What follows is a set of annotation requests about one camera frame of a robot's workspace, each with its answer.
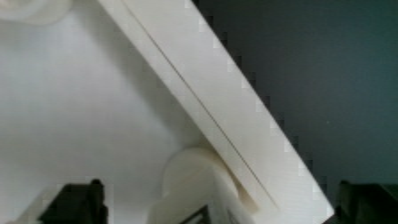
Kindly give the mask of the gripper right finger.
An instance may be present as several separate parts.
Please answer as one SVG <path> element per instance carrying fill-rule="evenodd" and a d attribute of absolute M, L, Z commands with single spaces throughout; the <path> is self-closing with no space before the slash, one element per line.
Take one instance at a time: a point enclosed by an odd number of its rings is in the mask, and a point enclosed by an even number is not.
<path fill-rule="evenodd" d="M 398 184 L 340 183 L 336 224 L 398 224 Z"/>

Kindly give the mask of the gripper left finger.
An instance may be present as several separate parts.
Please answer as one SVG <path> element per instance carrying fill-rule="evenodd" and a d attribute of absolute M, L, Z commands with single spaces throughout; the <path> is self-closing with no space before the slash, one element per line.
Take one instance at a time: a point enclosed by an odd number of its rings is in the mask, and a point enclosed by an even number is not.
<path fill-rule="evenodd" d="M 98 179 L 89 184 L 66 184 L 37 218 L 41 224 L 109 224 L 105 185 Z"/>

